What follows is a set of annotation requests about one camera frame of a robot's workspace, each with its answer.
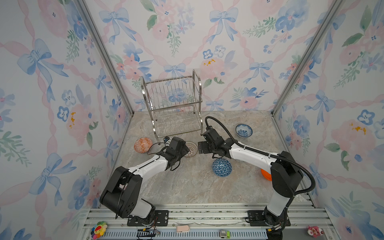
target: orange bowl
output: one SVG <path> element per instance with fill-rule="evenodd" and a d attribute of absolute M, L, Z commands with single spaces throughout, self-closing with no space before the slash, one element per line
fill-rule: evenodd
<path fill-rule="evenodd" d="M 138 153 L 146 153 L 148 152 L 151 146 L 152 146 L 152 140 L 150 140 L 147 137 L 142 137 L 135 142 L 135 145 L 133 146 L 133 148 Z"/>
<path fill-rule="evenodd" d="M 270 175 L 267 171 L 262 169 L 262 175 L 265 177 L 265 179 L 272 181 L 272 175 Z"/>

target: two-tier wire rack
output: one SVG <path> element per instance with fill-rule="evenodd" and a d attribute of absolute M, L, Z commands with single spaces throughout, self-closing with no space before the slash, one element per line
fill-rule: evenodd
<path fill-rule="evenodd" d="M 201 131 L 201 80 L 192 76 L 145 82 L 140 77 L 144 101 L 156 138 Z"/>

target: gray marble surface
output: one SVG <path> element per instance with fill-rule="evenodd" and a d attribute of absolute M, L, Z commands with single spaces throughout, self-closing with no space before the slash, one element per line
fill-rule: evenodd
<path fill-rule="evenodd" d="M 202 116 L 217 118 L 234 138 L 244 144 L 269 152 L 281 152 L 284 149 L 267 111 L 214 111 L 202 112 Z M 217 123 L 213 120 L 208 121 L 224 139 L 228 138 Z M 252 136 L 247 139 L 238 137 L 235 126 L 239 123 L 248 124 L 253 129 Z M 200 132 L 177 136 L 195 144 L 204 141 Z M 153 143 L 156 142 L 147 112 L 135 112 L 115 167 L 128 168 L 151 158 L 146 153 L 137 153 L 133 148 L 136 140 L 141 137 L 149 137 Z M 231 174 L 227 177 L 218 177 L 212 171 L 211 156 L 211 154 L 197 154 L 194 157 L 182 158 L 177 170 L 161 172 L 144 183 L 141 187 L 141 197 L 153 204 L 269 202 L 273 192 L 272 183 L 262 176 L 260 168 L 229 159 L 232 165 Z M 298 195 L 294 201 L 304 200 Z"/>

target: floral wallpaper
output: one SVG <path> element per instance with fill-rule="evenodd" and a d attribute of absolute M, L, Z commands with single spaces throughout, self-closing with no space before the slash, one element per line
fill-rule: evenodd
<path fill-rule="evenodd" d="M 129 114 L 71 0 L 0 9 L 0 240 L 76 239 Z"/>
<path fill-rule="evenodd" d="M 149 82 L 193 69 L 202 110 L 223 111 L 273 108 L 332 1 L 86 3 L 135 111 L 146 108 L 140 76 Z"/>
<path fill-rule="evenodd" d="M 384 239 L 383 8 L 346 0 L 275 116 L 342 240 Z"/>

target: blue floral bowl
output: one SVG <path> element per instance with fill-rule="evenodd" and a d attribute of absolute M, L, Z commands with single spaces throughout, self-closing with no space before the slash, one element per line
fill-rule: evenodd
<path fill-rule="evenodd" d="M 228 160 L 218 158 L 212 163 L 212 170 L 219 177 L 226 177 L 232 172 L 232 165 Z"/>
<path fill-rule="evenodd" d="M 236 126 L 236 133 L 239 137 L 247 138 L 253 133 L 252 128 L 246 124 L 239 124 Z"/>

